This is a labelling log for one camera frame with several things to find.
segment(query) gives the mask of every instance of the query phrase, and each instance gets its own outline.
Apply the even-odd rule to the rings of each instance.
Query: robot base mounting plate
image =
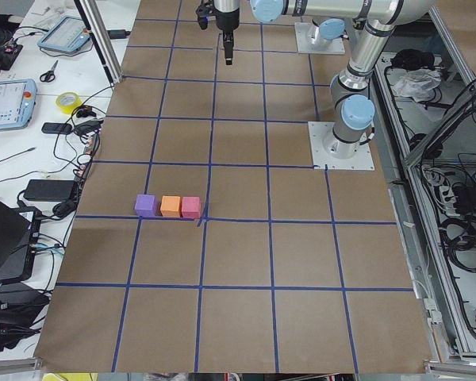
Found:
[[[316,169],[344,169],[351,171],[373,171],[374,161],[368,144],[360,145],[356,154],[350,159],[337,159],[326,152],[323,136],[333,128],[333,122],[310,121],[309,136],[312,149],[312,162]]]
[[[296,34],[296,42],[299,53],[311,54],[345,54],[344,43],[341,38],[336,38],[333,41],[328,41],[324,44],[311,44],[309,41],[309,31],[312,28],[312,23],[309,22],[295,22],[294,31]]]

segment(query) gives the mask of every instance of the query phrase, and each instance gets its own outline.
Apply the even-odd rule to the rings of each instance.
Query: yellow tape roll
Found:
[[[56,99],[56,105],[67,115],[72,114],[72,111],[82,104],[81,98],[76,93],[63,93]]]

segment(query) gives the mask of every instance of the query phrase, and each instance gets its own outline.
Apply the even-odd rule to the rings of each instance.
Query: scissors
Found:
[[[41,82],[50,83],[50,82],[53,82],[55,80],[55,78],[56,78],[56,75],[55,75],[56,65],[58,65],[58,60],[56,60],[55,64],[51,67],[51,69],[49,69],[43,75],[40,76],[39,79],[40,79]]]

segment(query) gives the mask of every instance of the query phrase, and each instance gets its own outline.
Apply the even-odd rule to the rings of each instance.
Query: black bag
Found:
[[[404,49],[391,59],[391,66],[400,67],[407,71],[418,70],[427,67],[434,70],[436,58],[429,52],[421,52],[416,49]]]

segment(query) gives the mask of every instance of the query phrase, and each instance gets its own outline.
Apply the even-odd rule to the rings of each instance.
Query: white table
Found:
[[[130,30],[140,0],[100,0],[97,3],[107,29]],[[32,13],[42,13],[46,6],[46,0],[36,0],[22,24],[34,25],[39,22],[43,17]],[[67,14],[77,16],[77,11],[68,10]],[[56,159],[52,154],[56,135],[47,135],[40,131],[46,121],[64,122],[67,120],[67,115],[63,114],[55,104],[56,96],[65,91],[74,91],[81,95],[84,101],[87,96],[109,85],[95,49],[80,56],[55,59],[39,51],[36,45],[39,38],[40,36],[22,38],[21,43],[25,47],[14,63],[13,70],[0,73],[0,81],[31,78],[36,81],[38,87],[36,106],[29,125],[25,129],[0,132],[0,159],[31,147],[36,147],[36,149],[0,163],[0,179],[22,175],[29,171],[56,171],[62,168],[65,162]],[[113,41],[113,47],[120,62],[123,60],[126,45],[127,40]],[[47,71],[57,59],[59,64],[56,68],[56,80],[53,83],[40,83],[39,75]],[[111,94],[111,90],[101,93],[98,97],[93,98],[90,104],[101,110],[107,110]],[[79,150],[79,153],[83,150],[83,145],[78,137],[70,135],[68,139]],[[69,160],[75,155],[65,142],[64,137],[60,137],[56,152],[58,156]],[[72,167],[69,166],[64,171],[52,175],[36,173],[21,179],[0,183],[0,201],[10,207],[16,207],[17,194],[25,189],[28,181],[42,178],[73,179],[74,175]],[[26,204],[37,207],[47,215],[51,214],[51,209],[55,205],[53,202],[31,203],[28,201]],[[61,240],[69,228],[71,217],[72,215],[62,221],[45,221],[42,223],[40,231]],[[52,270],[52,256],[49,253],[38,255],[34,261],[33,275],[25,281],[25,284],[32,288],[52,289],[61,261],[62,258],[55,255],[55,270],[52,281],[47,285],[46,282]],[[44,308],[40,316],[45,314],[46,310],[47,307]],[[20,341],[14,349],[5,349],[0,352],[0,361],[32,358],[38,340],[39,335],[35,335]]]
[[[107,29],[126,29],[132,28],[136,17],[137,8],[140,0],[100,0],[97,1],[98,8],[101,11],[102,19]],[[37,25],[45,19],[52,17],[53,12],[49,11],[44,16],[34,13],[43,13],[48,6],[47,0],[36,0],[29,13],[21,23],[21,26]],[[68,9],[65,13],[68,16],[79,14],[77,10]],[[19,29],[16,37],[35,31],[35,29]],[[42,95],[60,95],[67,91],[74,91],[81,96],[89,96],[97,90],[109,86],[109,80],[102,69],[101,62],[95,47],[91,51],[85,52],[73,57],[50,57],[39,50],[37,41],[42,36],[28,36],[21,38],[18,43],[24,45],[23,50],[17,57],[10,71],[0,72],[0,81],[12,79],[31,78],[36,81],[38,94]],[[112,40],[113,49],[119,62],[123,60],[128,39]],[[91,43],[83,46],[82,51],[90,48]],[[45,73],[58,60],[58,66],[55,70],[56,79],[52,83],[42,83],[39,81],[41,74]],[[100,96],[110,97],[111,90],[100,94]]]

